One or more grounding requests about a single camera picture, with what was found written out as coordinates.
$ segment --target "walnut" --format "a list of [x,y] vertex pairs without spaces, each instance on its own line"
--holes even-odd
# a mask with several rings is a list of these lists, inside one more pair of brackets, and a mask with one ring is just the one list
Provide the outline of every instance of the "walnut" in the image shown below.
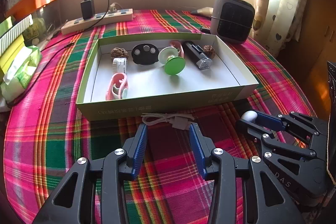
[[117,57],[125,57],[128,59],[128,52],[124,48],[114,48],[111,51],[112,62],[113,62],[113,59]]
[[216,52],[215,49],[212,46],[209,45],[205,45],[203,47],[204,53],[210,58],[210,59],[214,59],[214,57],[216,56]]

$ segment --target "plaid tablecloth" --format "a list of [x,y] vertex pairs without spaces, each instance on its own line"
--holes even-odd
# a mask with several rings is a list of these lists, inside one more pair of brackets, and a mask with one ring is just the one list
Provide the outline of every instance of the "plaid tablecloth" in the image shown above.
[[[88,122],[75,101],[92,44],[99,37],[148,32],[194,32],[210,20],[189,12],[141,10],[132,22],[95,27],[43,52],[38,67],[70,40],[25,99],[11,111],[4,147],[7,197],[26,222],[31,223],[65,172],[81,156],[105,157],[134,136],[140,117]],[[62,36],[53,39],[49,45]],[[297,111],[314,114],[306,97],[286,70],[255,41],[230,45],[259,81],[244,100],[190,109],[204,135],[233,156],[256,154],[253,143],[235,131],[235,122],[251,108],[269,114]],[[293,138],[278,133],[281,141]],[[139,177],[125,183],[130,223],[206,223],[213,182],[198,175],[187,131],[162,123],[148,130],[148,144]],[[100,184],[97,185],[96,221],[100,223]],[[237,180],[237,222],[242,223],[241,181]]]

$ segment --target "yellow box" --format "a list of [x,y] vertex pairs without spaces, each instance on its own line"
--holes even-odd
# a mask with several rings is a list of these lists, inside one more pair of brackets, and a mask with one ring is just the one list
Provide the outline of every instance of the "yellow box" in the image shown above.
[[24,38],[22,34],[20,34],[0,57],[0,82],[2,82],[2,78],[4,77],[14,58],[24,45]]

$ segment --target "black cable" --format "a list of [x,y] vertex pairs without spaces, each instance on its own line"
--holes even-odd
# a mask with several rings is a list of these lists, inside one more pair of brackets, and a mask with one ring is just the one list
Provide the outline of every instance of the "black cable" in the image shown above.
[[[88,27],[88,28],[86,28],[86,29],[80,31],[79,33],[86,32],[86,31],[88,31],[89,29],[91,29],[92,27],[94,27],[95,25],[97,25],[97,24],[98,24],[98,23],[99,23],[99,22],[100,22],[106,15],[107,15],[107,13],[109,12],[109,8],[110,8],[110,0],[108,0],[108,5],[107,5],[106,12],[105,12],[105,14],[102,16],[102,18],[100,18],[96,23],[94,23],[94,24],[91,25],[90,27]],[[68,37],[62,38],[60,41],[57,41],[57,42],[54,43],[53,45],[50,45],[49,47],[44,48],[43,50],[41,50],[41,52],[42,52],[42,51],[45,51],[45,50],[47,50],[47,49],[49,49],[49,48],[51,48],[51,47],[53,47],[53,46],[55,46],[56,44],[58,44],[58,43],[60,43],[60,42],[62,42],[62,41],[64,41],[64,40],[66,40],[66,39],[68,39],[68,38],[70,38],[70,37],[73,37],[73,36],[75,36],[75,35],[77,35],[77,34],[79,34],[79,33],[74,33],[74,34],[72,34],[72,35],[70,35],[70,36],[68,36]]]
[[[46,50],[46,49],[48,49],[48,48],[51,48],[51,47],[55,46],[56,44],[58,44],[58,43],[64,41],[65,39],[68,39],[68,38],[70,38],[70,37],[73,37],[73,36],[75,36],[75,35],[77,35],[77,34],[83,33],[83,32],[85,32],[85,31],[91,29],[94,25],[96,25],[98,22],[100,22],[100,21],[107,15],[107,13],[108,13],[108,11],[109,11],[109,7],[110,7],[110,0],[108,0],[107,10],[106,10],[105,14],[103,15],[103,17],[102,17],[100,20],[98,20],[98,21],[97,21],[96,23],[94,23],[92,26],[90,26],[90,27],[84,29],[83,31],[81,31],[81,32],[79,32],[79,33],[72,34],[72,35],[70,35],[70,36],[68,36],[68,37],[66,37],[66,38],[61,39],[60,41],[57,41],[55,44],[51,45],[50,47],[44,48],[42,51],[44,51],[44,50]],[[27,93],[33,88],[33,86],[35,85],[35,83],[37,82],[37,80],[39,79],[39,77],[41,76],[42,72],[46,69],[46,67],[47,67],[47,66],[49,65],[49,63],[53,60],[53,58],[54,58],[60,51],[64,50],[65,48],[68,48],[68,47],[72,46],[73,44],[74,44],[74,42],[71,42],[71,43],[65,45],[64,47],[60,48],[57,52],[55,52],[55,54],[49,59],[49,61],[46,63],[46,65],[45,65],[45,66],[43,67],[43,69],[40,71],[39,75],[36,77],[35,81],[30,85],[30,87],[29,87],[27,90],[25,90],[25,91],[24,91],[18,98],[16,98],[16,100],[14,100],[14,101],[15,101],[14,103],[8,103],[8,106],[9,106],[9,107],[13,107],[13,106],[16,106],[17,104],[19,104],[19,103],[26,97]]]

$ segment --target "cardboard box tray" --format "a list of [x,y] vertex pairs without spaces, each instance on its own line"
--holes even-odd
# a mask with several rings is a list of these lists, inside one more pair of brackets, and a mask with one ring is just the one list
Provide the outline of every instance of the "cardboard box tray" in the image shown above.
[[[178,75],[167,75],[159,62],[141,66],[133,62],[131,51],[142,43],[159,50],[170,40],[192,40],[199,46],[211,45],[216,51],[209,69],[200,70],[185,55],[186,65]],[[113,75],[110,52],[121,47],[129,52],[127,99],[105,100]],[[171,112],[246,98],[257,80],[217,36],[193,33],[148,33],[101,38],[88,58],[77,97],[77,107],[89,120],[138,116],[147,112]]]

